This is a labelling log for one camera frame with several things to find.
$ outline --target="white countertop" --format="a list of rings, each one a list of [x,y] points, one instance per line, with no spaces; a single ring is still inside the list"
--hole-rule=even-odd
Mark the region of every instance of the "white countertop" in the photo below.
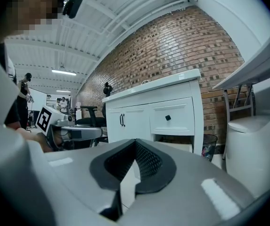
[[[127,89],[125,91],[122,91],[112,96],[104,98],[102,102],[106,103],[109,101],[121,99],[128,96],[133,96],[133,95],[147,92],[150,90],[159,89],[159,88],[170,86],[170,85],[180,84],[187,81],[198,80],[200,78],[201,78],[201,74],[200,74],[199,69],[188,70],[185,72],[166,76],[164,78]]]
[[[238,85],[258,83],[270,78],[270,37],[262,47],[213,89],[229,89]]]

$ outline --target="brick wall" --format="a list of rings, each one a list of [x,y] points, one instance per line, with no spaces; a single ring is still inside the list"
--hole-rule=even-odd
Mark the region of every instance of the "brick wall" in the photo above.
[[[171,74],[199,68],[204,109],[204,130],[226,138],[223,91],[212,87],[234,72],[243,59],[224,29],[198,7],[188,7],[159,17],[119,44],[96,68],[81,88],[77,101],[98,106],[101,116],[103,85],[113,93]],[[237,91],[228,91],[234,98]]]

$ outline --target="desk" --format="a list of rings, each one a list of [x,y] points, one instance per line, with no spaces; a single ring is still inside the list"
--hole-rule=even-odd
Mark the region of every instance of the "desk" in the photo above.
[[[157,135],[193,136],[194,153],[201,155],[204,118],[198,69],[170,75],[114,94],[106,103],[109,143]]]
[[[230,113],[233,111],[251,108],[251,115],[253,116],[253,103],[250,96],[253,84],[259,83],[270,78],[270,37],[268,41],[255,53],[253,57],[247,60],[242,66],[234,71],[230,76],[222,82],[213,87],[213,89],[223,89],[227,109],[227,123],[230,121]],[[244,106],[237,107],[238,95],[242,85],[247,85],[248,93]],[[227,89],[238,87],[237,97],[233,108],[229,107],[229,99]]]

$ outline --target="cabinet drawer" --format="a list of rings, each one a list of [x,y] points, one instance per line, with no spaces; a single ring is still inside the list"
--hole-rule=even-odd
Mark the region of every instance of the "cabinet drawer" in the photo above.
[[[150,104],[153,134],[191,136],[195,134],[192,98]]]

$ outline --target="cabinet door handle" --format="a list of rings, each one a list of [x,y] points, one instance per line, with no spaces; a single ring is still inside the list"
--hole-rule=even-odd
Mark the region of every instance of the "cabinet door handle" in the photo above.
[[[124,114],[122,115],[122,125],[125,126],[124,122],[123,122],[123,117],[124,117]]]

